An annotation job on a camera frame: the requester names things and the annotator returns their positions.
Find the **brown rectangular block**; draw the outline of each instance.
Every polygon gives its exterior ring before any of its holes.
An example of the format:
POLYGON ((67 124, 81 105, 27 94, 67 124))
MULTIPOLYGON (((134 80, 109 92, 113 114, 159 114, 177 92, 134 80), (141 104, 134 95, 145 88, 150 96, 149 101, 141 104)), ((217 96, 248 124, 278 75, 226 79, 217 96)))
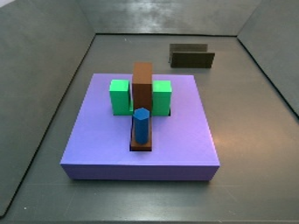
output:
POLYGON ((211 68, 215 52, 173 52, 171 67, 211 68))
POLYGON ((133 123, 130 150, 131 151, 151 151, 153 150, 153 118, 150 118, 149 141, 146 144, 141 144, 137 142, 135 124, 133 123))
POLYGON ((153 112, 153 63, 137 62, 133 79, 134 109, 153 112))

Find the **dark block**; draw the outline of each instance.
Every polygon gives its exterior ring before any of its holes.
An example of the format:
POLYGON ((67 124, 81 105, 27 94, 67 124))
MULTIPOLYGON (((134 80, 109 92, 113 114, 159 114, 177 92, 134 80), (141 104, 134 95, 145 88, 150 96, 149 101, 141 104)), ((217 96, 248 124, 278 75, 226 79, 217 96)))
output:
POLYGON ((215 52, 174 52, 171 67, 211 68, 215 52))
POLYGON ((173 54, 174 52, 185 52, 185 53, 194 53, 194 52, 207 52, 209 45, 207 44, 170 44, 170 62, 173 61, 173 54))

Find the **brown block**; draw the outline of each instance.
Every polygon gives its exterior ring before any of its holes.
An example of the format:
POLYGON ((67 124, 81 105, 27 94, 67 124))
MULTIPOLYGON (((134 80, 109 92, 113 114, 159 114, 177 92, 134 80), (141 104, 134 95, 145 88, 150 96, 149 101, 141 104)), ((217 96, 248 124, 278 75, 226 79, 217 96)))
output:
POLYGON ((153 150, 153 118, 150 118, 149 141, 146 144, 141 144, 137 142, 135 125, 133 124, 130 150, 131 151, 151 151, 153 150))
POLYGON ((146 108, 153 113, 153 63, 137 62, 133 79, 134 109, 146 108))

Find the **block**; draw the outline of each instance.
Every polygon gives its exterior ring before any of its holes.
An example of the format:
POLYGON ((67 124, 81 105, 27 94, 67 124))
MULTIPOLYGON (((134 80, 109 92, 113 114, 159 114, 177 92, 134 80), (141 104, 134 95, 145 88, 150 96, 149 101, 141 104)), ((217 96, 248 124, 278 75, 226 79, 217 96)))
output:
POLYGON ((150 123, 150 111, 146 108, 139 108, 134 113, 134 125, 135 125, 135 141, 139 144, 146 144, 149 141, 149 123, 150 123))
POLYGON ((170 62, 174 52, 207 52, 207 44, 170 44, 170 62))
POLYGON ((154 80, 153 116, 169 116, 171 111, 173 83, 170 80, 154 80))
POLYGON ((154 75, 173 82, 173 115, 153 116, 153 151, 130 151, 133 116, 114 116, 111 80, 133 74, 94 74, 61 160, 71 179, 213 179, 221 161, 193 75, 154 75))
POLYGON ((146 108, 153 113, 153 63, 137 62, 133 79, 134 109, 146 108))
POLYGON ((154 148, 154 139, 153 139, 153 118, 150 117, 149 122, 149 139, 147 143, 141 144, 137 142, 137 135, 135 135, 135 126, 133 126, 131 132, 131 143, 130 143, 130 150, 131 151, 153 151, 154 148))
POLYGON ((173 52, 171 67, 211 68, 215 52, 173 52))
POLYGON ((115 116, 131 116, 134 114, 130 81, 113 80, 110 83, 110 100, 115 116))

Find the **toy block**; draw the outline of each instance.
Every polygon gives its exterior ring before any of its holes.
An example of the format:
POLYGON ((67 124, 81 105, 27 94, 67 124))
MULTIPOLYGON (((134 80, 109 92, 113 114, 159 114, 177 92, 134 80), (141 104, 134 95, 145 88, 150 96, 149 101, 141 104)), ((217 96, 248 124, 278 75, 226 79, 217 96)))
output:
POLYGON ((153 116, 170 115, 171 99, 173 99, 173 83, 169 80, 155 80, 153 116))
POLYGON ((137 62, 133 79, 134 109, 153 113, 153 63, 137 62))
POLYGON ((214 57, 206 44, 170 44, 171 67, 211 68, 214 57))
POLYGON ((131 116, 134 114, 130 80, 113 80, 110 83, 110 100, 115 116, 131 116))
POLYGON ((135 125, 135 141, 139 144, 146 144, 149 141, 149 120, 150 111, 146 108, 139 108, 134 113, 135 125))
POLYGON ((170 44, 170 62, 174 52, 207 52, 207 44, 170 44))
POLYGON ((211 68, 215 52, 173 52, 171 67, 211 68))
POLYGON ((149 121, 147 143, 141 144, 137 142, 135 125, 133 125, 130 150, 131 151, 153 151, 153 117, 150 117, 150 121, 149 121))

